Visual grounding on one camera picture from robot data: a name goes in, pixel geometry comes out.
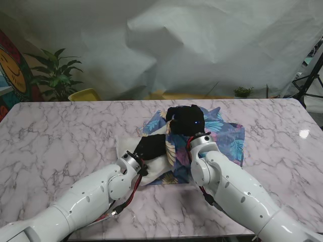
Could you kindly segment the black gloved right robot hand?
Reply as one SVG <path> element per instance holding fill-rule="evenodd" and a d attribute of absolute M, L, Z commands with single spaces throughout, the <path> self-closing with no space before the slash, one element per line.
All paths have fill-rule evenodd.
<path fill-rule="evenodd" d="M 195 104 L 168 108 L 166 121 L 170 122 L 171 133 L 175 135 L 191 137 L 204 133 L 204 113 Z"/>

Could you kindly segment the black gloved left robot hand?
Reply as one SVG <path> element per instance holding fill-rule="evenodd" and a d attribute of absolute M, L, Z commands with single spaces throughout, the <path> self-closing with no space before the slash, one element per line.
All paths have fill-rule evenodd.
<path fill-rule="evenodd" d="M 166 135 L 156 134 L 142 137 L 134 153 L 142 160 L 153 160 L 166 154 Z"/>

